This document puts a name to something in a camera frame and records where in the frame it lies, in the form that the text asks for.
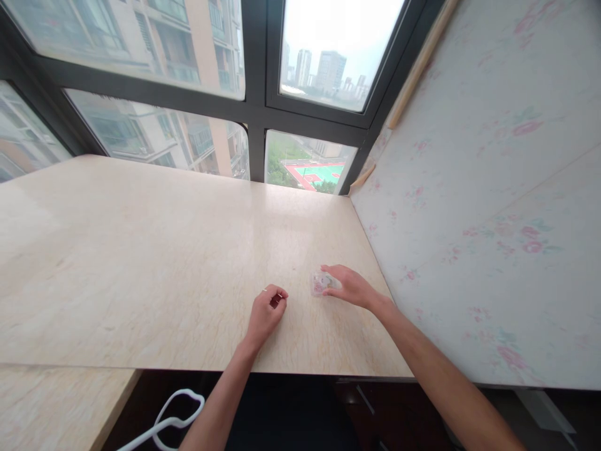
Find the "white hanger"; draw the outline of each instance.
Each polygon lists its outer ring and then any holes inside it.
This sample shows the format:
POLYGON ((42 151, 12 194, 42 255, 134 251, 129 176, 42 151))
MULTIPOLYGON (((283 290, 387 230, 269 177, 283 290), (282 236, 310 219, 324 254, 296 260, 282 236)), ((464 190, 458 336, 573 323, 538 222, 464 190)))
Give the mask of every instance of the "white hanger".
POLYGON ((177 451, 176 448, 170 448, 170 447, 166 446, 163 442, 161 442, 161 439, 158 438, 158 433, 169 426, 175 426, 178 429, 185 428, 187 425, 191 424, 196 419, 196 417, 200 414, 200 411, 202 410, 204 405, 205 405, 204 397, 194 393, 190 389, 183 388, 181 390, 176 391, 174 394, 172 394, 169 397, 169 399, 167 400, 167 402, 161 409, 161 412, 158 414, 158 417, 155 420, 155 425, 152 428, 148 429, 145 433, 140 435, 138 438, 135 438, 134 440, 129 442, 124 447, 119 448, 118 451, 131 451, 134 448, 139 447, 142 443, 146 442, 146 440, 148 440, 150 437, 152 437, 152 440, 154 441, 155 445, 161 451, 177 451), (167 406, 169 405, 171 400, 173 398, 175 398, 177 395, 188 395, 190 398, 195 399, 196 401, 199 401, 200 405, 198 406, 198 409, 196 410, 196 412, 194 412, 192 415, 190 415, 186 420, 181 420, 180 418, 177 418, 177 417, 169 417, 159 423, 159 420, 163 416, 163 413, 165 413, 165 409, 167 409, 167 406))

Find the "person's left hand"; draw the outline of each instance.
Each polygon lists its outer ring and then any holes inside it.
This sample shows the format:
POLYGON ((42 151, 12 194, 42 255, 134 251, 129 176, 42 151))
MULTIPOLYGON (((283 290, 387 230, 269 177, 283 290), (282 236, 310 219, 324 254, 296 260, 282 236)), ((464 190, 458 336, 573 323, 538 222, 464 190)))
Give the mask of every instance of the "person's left hand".
POLYGON ((285 289, 275 285, 268 285, 255 298, 250 312, 249 329, 246 332, 244 340, 259 352, 267 338, 273 333, 275 327, 279 324, 284 311, 288 293, 285 289), (272 298, 278 294, 282 297, 277 305, 271 304, 272 298))

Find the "sky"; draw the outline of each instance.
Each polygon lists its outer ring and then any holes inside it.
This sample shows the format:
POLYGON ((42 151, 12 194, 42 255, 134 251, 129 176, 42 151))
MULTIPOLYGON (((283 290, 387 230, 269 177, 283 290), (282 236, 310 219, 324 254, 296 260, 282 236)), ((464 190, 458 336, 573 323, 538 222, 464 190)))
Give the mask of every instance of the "sky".
POLYGON ((286 0, 284 41, 289 66, 299 50, 312 52, 310 74, 317 74, 321 51, 336 50, 347 58, 342 82, 371 83, 404 0, 286 0))

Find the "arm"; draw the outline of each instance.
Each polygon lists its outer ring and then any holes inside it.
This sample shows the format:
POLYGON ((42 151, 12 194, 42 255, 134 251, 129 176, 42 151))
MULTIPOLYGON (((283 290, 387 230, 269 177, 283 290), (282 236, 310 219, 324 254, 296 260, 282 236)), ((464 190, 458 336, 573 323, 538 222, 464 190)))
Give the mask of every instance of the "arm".
POLYGON ((248 332, 183 439, 180 451, 221 451, 225 448, 250 369, 286 310, 286 291, 274 285, 265 290, 255 298, 248 332), (270 302, 276 294, 282 299, 272 307, 270 302))
POLYGON ((346 266, 322 266, 342 283, 335 296, 372 312, 386 328, 421 387, 468 450, 524 450, 484 395, 383 294, 346 266))

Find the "table top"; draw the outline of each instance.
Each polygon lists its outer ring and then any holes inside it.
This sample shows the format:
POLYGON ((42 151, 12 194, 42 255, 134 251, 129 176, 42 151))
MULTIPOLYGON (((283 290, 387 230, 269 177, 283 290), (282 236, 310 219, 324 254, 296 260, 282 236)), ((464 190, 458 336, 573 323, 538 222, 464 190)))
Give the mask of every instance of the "table top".
POLYGON ((346 197, 85 155, 0 185, 0 363, 223 370, 269 283, 254 371, 412 377, 369 312, 311 296, 321 264, 389 295, 346 197))
POLYGON ((0 449, 99 450, 138 372, 0 365, 0 449))

